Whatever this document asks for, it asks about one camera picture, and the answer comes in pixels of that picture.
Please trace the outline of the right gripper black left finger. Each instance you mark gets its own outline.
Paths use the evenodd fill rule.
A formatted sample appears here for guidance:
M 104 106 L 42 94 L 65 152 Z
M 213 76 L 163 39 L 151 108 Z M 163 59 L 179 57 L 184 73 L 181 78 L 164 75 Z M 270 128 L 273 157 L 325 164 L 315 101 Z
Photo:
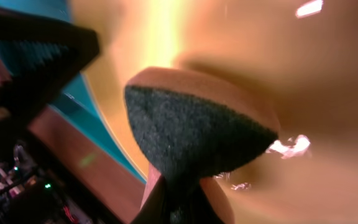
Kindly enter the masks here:
M 140 212 L 131 224 L 169 224 L 167 191 L 164 177 L 160 176 Z

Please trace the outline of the yellow plate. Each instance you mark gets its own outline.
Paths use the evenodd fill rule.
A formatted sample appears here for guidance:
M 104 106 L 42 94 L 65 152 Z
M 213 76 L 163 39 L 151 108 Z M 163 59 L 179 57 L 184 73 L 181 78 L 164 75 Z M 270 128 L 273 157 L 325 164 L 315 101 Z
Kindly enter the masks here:
M 269 97 L 280 139 L 220 185 L 237 223 L 358 223 L 358 1 L 73 0 L 101 56 L 86 69 L 103 123 L 135 170 L 148 163 L 129 129 L 123 88 L 149 66 L 200 70 Z

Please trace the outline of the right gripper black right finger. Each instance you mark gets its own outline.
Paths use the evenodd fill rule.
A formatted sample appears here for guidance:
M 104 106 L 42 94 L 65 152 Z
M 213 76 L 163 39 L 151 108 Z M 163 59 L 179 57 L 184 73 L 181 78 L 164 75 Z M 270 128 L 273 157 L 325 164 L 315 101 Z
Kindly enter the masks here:
M 223 224 L 213 205 L 222 202 L 223 192 L 218 185 L 198 185 L 194 191 L 194 223 Z

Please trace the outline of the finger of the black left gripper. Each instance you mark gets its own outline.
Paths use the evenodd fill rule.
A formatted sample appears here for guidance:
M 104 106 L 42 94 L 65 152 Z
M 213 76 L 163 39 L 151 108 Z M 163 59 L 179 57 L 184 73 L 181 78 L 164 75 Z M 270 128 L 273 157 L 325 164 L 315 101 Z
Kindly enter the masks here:
M 0 7 L 0 158 L 98 54 L 91 29 Z

